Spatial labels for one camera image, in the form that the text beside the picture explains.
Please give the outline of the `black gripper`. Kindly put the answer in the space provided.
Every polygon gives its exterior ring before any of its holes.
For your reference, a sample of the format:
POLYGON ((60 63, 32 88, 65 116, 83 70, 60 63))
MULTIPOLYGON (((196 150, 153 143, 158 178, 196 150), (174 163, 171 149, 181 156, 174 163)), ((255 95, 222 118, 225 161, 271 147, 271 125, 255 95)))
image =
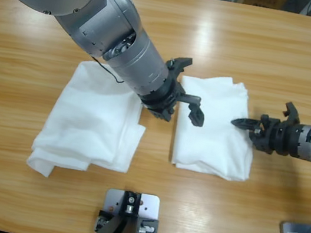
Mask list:
POLYGON ((174 114, 176 103, 178 101, 186 103, 190 109, 188 117, 191 123, 197 127, 202 127, 204 124, 204 113, 200 107, 201 98, 186 94, 183 86, 172 75, 167 76, 160 88, 151 91, 148 95, 139 95, 139 98, 153 116, 167 122, 174 114))
POLYGON ((281 156, 299 157, 299 137, 303 133, 303 125, 291 120, 280 121, 264 114, 261 120, 239 118, 231 124, 241 130, 249 130, 249 138, 256 150, 281 156))

